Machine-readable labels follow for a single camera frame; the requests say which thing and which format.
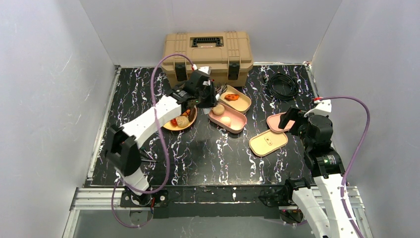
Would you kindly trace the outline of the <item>fried chicken piece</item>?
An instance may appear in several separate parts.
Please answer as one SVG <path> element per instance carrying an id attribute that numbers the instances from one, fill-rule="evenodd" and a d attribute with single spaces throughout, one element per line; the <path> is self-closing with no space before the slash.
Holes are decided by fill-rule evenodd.
<path id="1" fill-rule="evenodd" d="M 184 117 L 189 117 L 190 116 L 190 113 L 191 113 L 191 110 L 190 109 L 187 109 L 184 113 L 182 113 L 181 115 L 182 116 L 184 116 Z"/>

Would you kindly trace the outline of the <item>red sausage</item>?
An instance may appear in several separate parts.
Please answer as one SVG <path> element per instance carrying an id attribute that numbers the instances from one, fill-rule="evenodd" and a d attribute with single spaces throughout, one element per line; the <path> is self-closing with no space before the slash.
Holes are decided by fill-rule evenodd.
<path id="1" fill-rule="evenodd" d="M 176 120 L 176 119 L 172 119 L 172 120 L 170 121 L 170 123 L 171 123 L 171 125 L 172 125 L 172 126 L 178 126 L 178 124 L 177 124 L 177 120 Z"/>

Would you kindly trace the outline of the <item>white metal food tongs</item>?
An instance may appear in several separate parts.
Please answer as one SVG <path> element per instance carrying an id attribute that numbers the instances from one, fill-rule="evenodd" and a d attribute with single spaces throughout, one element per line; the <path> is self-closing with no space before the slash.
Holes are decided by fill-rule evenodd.
<path id="1" fill-rule="evenodd" d="M 218 84 L 215 86 L 215 106 L 218 104 L 218 100 L 220 98 L 220 96 L 226 92 L 227 90 L 227 84 L 223 83 L 223 84 Z"/>

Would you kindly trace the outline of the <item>orange chicken wing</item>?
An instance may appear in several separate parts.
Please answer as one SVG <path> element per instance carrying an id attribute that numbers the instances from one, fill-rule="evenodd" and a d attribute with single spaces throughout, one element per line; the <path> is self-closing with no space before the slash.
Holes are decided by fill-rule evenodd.
<path id="1" fill-rule="evenodd" d="M 239 97 L 240 96 L 238 94 L 226 94 L 224 96 L 224 99 L 227 100 L 227 101 L 236 101 L 236 100 L 239 99 Z"/>

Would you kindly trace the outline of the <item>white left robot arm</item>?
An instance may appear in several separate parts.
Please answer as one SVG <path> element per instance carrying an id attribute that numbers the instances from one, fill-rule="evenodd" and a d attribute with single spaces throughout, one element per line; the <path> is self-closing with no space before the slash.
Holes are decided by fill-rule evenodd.
<path id="1" fill-rule="evenodd" d="M 134 194 L 153 194 L 166 185 L 149 190 L 149 183 L 141 170 L 140 149 L 143 143 L 161 127 L 188 109 L 212 108 L 217 104 L 217 92 L 210 78 L 210 67 L 194 70 L 189 80 L 168 90 L 154 106 L 122 126 L 112 125 L 106 132 L 105 157 L 113 164 L 124 185 Z"/>

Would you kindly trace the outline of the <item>dark brown sea cucumber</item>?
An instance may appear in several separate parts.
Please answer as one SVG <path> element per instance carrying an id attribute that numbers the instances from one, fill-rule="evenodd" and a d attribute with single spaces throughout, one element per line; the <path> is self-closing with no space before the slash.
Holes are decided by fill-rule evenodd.
<path id="1" fill-rule="evenodd" d="M 189 122 L 192 122 L 192 121 L 194 120 L 194 118 L 195 118 L 195 116 L 196 116 L 196 113 L 197 113 L 197 109 L 196 109 L 196 108 L 192 108 L 192 109 L 190 110 L 190 112 L 189 112 L 189 114 L 188 114 L 188 119 L 189 119 Z"/>

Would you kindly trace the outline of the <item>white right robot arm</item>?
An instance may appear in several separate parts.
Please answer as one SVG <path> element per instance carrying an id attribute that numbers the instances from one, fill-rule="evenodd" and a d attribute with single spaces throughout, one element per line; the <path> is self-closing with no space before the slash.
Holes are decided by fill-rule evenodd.
<path id="1" fill-rule="evenodd" d="M 289 121 L 294 121 L 289 132 L 301 140 L 305 164 L 324 205 L 317 202 L 311 184 L 305 178 L 287 179 L 279 190 L 263 190 L 259 200 L 267 207 L 296 205 L 317 238 L 358 238 L 358 225 L 348 208 L 344 165 L 331 146 L 333 124 L 329 112 L 306 112 L 290 107 L 278 125 L 283 129 Z"/>

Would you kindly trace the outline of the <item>round beige bun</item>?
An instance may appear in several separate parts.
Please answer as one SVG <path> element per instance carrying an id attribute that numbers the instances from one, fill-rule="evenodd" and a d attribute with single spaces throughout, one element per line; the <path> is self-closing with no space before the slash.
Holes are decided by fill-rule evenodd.
<path id="1" fill-rule="evenodd" d="M 212 113 L 216 116 L 223 115 L 225 112 L 225 106 L 221 103 L 218 103 L 215 107 L 212 108 Z"/>

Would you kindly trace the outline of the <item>white boiled egg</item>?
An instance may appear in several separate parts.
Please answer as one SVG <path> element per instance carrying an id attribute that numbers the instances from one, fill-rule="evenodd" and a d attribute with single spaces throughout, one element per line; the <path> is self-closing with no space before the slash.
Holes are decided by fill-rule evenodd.
<path id="1" fill-rule="evenodd" d="M 226 125 L 227 127 L 231 126 L 232 120 L 230 117 L 227 116 L 223 116 L 220 118 L 220 122 L 223 123 L 224 125 Z"/>

